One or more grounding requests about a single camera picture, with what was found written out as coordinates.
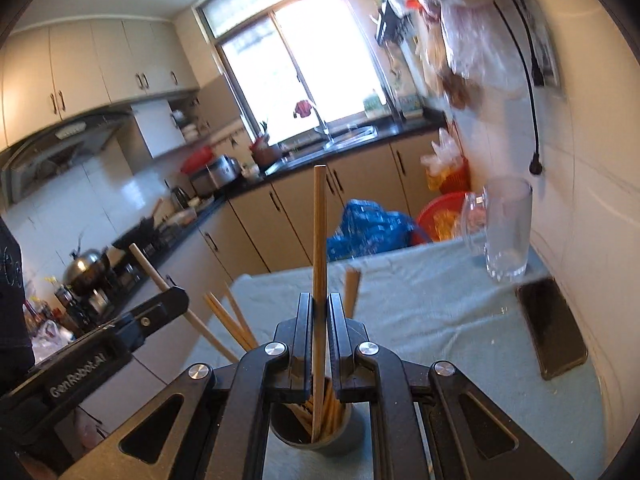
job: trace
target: upper cabinet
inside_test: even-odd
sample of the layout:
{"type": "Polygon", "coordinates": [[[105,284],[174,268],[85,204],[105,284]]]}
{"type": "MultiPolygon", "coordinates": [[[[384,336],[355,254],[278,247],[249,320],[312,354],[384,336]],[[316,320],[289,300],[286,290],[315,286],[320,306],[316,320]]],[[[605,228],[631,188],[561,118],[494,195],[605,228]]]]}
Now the upper cabinet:
{"type": "Polygon", "coordinates": [[[2,109],[9,146],[61,119],[51,75],[49,27],[9,37],[2,109]]]}
{"type": "Polygon", "coordinates": [[[51,70],[62,119],[111,103],[107,94],[90,22],[50,28],[51,70]]]}
{"type": "Polygon", "coordinates": [[[102,69],[111,102],[117,103],[146,96],[142,77],[138,73],[124,33],[122,20],[93,20],[91,29],[94,34],[98,63],[102,69]]]}
{"type": "Polygon", "coordinates": [[[60,23],[11,36],[4,57],[10,146],[94,108],[198,88],[171,23],[60,23]]]}

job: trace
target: cup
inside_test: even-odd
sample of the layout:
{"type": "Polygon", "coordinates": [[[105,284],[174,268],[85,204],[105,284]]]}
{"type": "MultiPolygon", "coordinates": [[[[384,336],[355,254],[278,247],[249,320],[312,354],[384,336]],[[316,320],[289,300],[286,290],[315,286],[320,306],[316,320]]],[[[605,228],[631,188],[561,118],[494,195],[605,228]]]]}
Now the cup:
{"type": "Polygon", "coordinates": [[[484,253],[486,270],[498,282],[517,281],[527,270],[532,210],[533,188],[516,176],[492,178],[482,195],[466,194],[460,219],[463,238],[472,254],[484,253]],[[482,212],[482,237],[476,237],[470,223],[482,212]]]}

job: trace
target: black phone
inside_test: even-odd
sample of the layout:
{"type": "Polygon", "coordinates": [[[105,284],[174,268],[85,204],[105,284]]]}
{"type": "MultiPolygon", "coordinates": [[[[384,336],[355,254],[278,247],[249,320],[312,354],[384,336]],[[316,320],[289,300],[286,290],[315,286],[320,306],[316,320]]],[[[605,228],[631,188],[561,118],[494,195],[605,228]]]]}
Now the black phone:
{"type": "Polygon", "coordinates": [[[516,290],[545,381],[584,364],[588,351],[556,280],[545,278],[516,290]]]}

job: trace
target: pot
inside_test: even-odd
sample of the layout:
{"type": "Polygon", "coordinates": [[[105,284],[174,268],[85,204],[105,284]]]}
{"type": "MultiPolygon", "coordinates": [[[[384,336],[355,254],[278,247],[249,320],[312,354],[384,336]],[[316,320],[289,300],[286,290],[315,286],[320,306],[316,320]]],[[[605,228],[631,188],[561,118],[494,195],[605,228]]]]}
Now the pot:
{"type": "Polygon", "coordinates": [[[71,288],[76,296],[91,294],[95,285],[111,269],[107,254],[90,249],[82,254],[73,252],[71,257],[74,260],[65,270],[63,284],[71,288]]]}

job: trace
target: countertop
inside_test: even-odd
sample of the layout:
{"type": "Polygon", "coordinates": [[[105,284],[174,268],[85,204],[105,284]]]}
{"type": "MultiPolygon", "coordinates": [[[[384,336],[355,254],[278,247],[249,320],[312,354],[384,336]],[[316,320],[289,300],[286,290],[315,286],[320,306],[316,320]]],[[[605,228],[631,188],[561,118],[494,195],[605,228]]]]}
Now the countertop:
{"type": "MultiPolygon", "coordinates": [[[[243,193],[257,189],[261,186],[275,182],[285,176],[297,173],[299,171],[308,170],[309,167],[316,165],[318,162],[329,162],[336,158],[340,158],[345,155],[351,155],[354,152],[362,150],[364,148],[370,148],[377,144],[389,143],[394,139],[404,139],[407,137],[422,135],[426,132],[437,131],[439,128],[446,127],[446,118],[444,113],[438,110],[425,110],[424,117],[416,120],[409,120],[405,123],[395,124],[391,120],[377,121],[375,124],[378,130],[378,135],[373,138],[360,142],[356,145],[346,146],[339,150],[329,150],[327,152],[319,152],[317,156],[305,160],[303,164],[288,164],[284,165],[279,170],[268,175],[261,175],[255,180],[247,181],[245,179],[238,180],[237,183],[231,185],[221,196],[215,200],[209,200],[200,206],[198,209],[198,218],[195,222],[182,228],[172,239],[171,243],[162,251],[153,254],[149,257],[149,262],[156,268],[164,264],[173,254],[173,252],[185,241],[191,234],[196,232],[207,219],[210,218],[213,213],[222,207],[228,200],[236,198],[243,193]]],[[[119,316],[127,307],[129,300],[140,290],[142,285],[148,280],[148,277],[143,277],[136,283],[136,285],[126,293],[121,294],[116,300],[112,302],[112,305],[104,312],[101,322],[108,322],[115,317],[119,316]]]]}

